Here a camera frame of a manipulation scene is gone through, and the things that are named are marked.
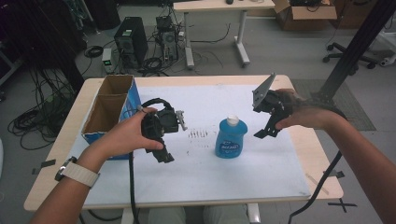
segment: gray floor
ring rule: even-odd
[[[130,8],[122,10],[123,16],[129,15],[128,13],[131,13]],[[147,35],[151,34],[153,27],[148,24],[146,28]],[[111,41],[114,31],[103,31],[99,35],[87,34],[89,46],[104,45]],[[240,58],[233,47],[233,36],[237,33],[237,25],[233,24],[230,34],[223,41],[217,44],[193,44],[196,63],[199,64],[195,70],[186,70],[185,62],[181,60],[166,73],[169,76],[222,76],[277,72],[288,75],[290,78],[325,79],[337,63],[337,60],[331,60],[329,63],[321,61],[327,54],[325,45],[331,39],[347,45],[355,32],[355,30],[335,32],[330,25],[316,32],[284,32],[273,18],[249,18],[244,36],[244,44],[251,60],[251,64],[247,67],[241,66]],[[196,40],[215,40],[223,37],[225,33],[225,25],[214,27],[197,25],[191,31],[193,39]],[[375,43],[368,53],[380,60],[391,54],[387,47],[379,43]],[[89,61],[79,55],[76,59],[79,70],[84,71]],[[364,63],[361,63],[357,74],[346,80],[346,84],[377,129],[375,132],[362,133],[393,161],[396,161],[394,149],[396,145],[395,68],[396,65],[393,64],[369,70]],[[98,58],[93,60],[84,77],[103,77],[104,75],[105,72]],[[35,151],[24,150],[20,147],[20,138],[7,131],[7,125],[13,119],[35,105],[35,86],[26,68],[21,68],[1,89],[5,91],[7,99],[0,103],[0,137],[5,149],[4,169],[0,179],[0,222],[4,224],[27,223],[33,213],[25,211],[23,204],[35,182],[36,175],[32,175],[32,169],[38,168],[40,162],[46,159],[50,147]],[[317,131],[317,135],[328,157],[332,159],[337,151],[336,146],[324,132]],[[26,139],[26,144],[39,146],[42,144],[39,139],[38,134],[30,134]],[[338,200],[316,201],[307,211],[297,216],[293,223],[380,223],[345,160],[341,159],[336,170],[343,171],[346,175],[339,179],[345,192],[344,203],[357,206],[348,206],[344,211],[341,206],[328,205],[328,203],[339,203]],[[303,203],[261,203],[262,223],[285,223],[289,213],[302,205]],[[118,209],[96,210],[95,212],[102,217],[116,217],[121,214],[121,210]],[[200,207],[189,208],[189,223],[202,223],[200,212]],[[148,210],[142,209],[140,213],[142,223],[145,223]],[[87,212],[83,212],[83,216],[87,223],[105,223],[94,219]]]

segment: hand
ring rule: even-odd
[[[114,126],[108,133],[96,140],[91,146],[101,148],[103,156],[107,158],[128,154],[135,149],[163,149],[163,144],[142,136],[141,123],[146,113],[155,112],[155,108],[145,108],[145,112],[138,111],[129,119]]]
[[[294,100],[304,100],[292,89],[280,89],[292,95]],[[293,125],[302,125],[306,128],[316,128],[327,130],[329,125],[334,122],[334,119],[341,118],[339,115],[330,110],[322,109],[316,106],[301,105],[293,108],[293,113],[286,119],[282,119],[276,124],[278,130],[288,128]]]

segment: desk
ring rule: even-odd
[[[197,85],[260,85],[268,76],[219,76],[219,77],[137,77],[135,79],[137,87],[159,87],[159,86],[197,86]],[[50,191],[55,187],[57,182],[54,180],[54,174],[63,164],[65,158],[75,143],[76,136],[81,128],[87,112],[90,109],[92,100],[96,91],[100,87],[103,79],[92,78],[85,81],[78,98],[76,99],[61,132],[56,139],[47,161],[56,160],[56,164],[45,167],[35,181],[30,191],[24,208],[29,211],[35,211]],[[292,88],[290,80],[286,76],[276,76],[272,86],[273,89]],[[329,161],[318,141],[315,132],[312,129],[303,127],[289,128],[291,141],[294,144],[300,164],[302,166],[306,182],[312,193],[322,176],[322,172],[328,167]],[[343,196],[343,191],[336,177],[330,177],[320,192],[319,199],[338,199]],[[254,201],[239,203],[258,203],[268,202],[267,199],[256,199]],[[139,204],[140,207],[150,207],[151,204]],[[90,204],[84,205],[85,209],[91,208],[125,208],[130,207],[128,203],[115,204]]]
[[[185,27],[185,38],[186,38],[186,62],[187,67],[192,69],[194,67],[194,60],[192,57],[191,48],[191,37],[189,22],[202,21],[202,23],[210,24],[212,22],[226,21],[227,23],[233,22],[231,14],[239,12],[239,31],[238,36],[235,37],[235,44],[238,48],[239,54],[242,57],[242,66],[250,63],[248,54],[242,43],[243,34],[245,29],[245,21],[249,9],[267,9],[274,8],[275,4],[271,0],[264,0],[263,2],[253,2],[251,0],[234,0],[233,4],[228,5],[225,0],[201,0],[192,2],[181,2],[174,3],[174,10],[177,12],[184,13],[184,27]],[[221,13],[217,14],[209,19],[209,16],[213,14],[213,11]]]

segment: watch strap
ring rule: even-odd
[[[73,162],[69,162],[66,165],[62,171],[62,175],[72,178],[90,188],[94,185],[97,178],[99,177],[99,174]]]

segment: blue bottle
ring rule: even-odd
[[[216,155],[225,159],[238,157],[244,146],[244,134],[248,132],[248,126],[237,116],[230,115],[221,121],[219,127]]]

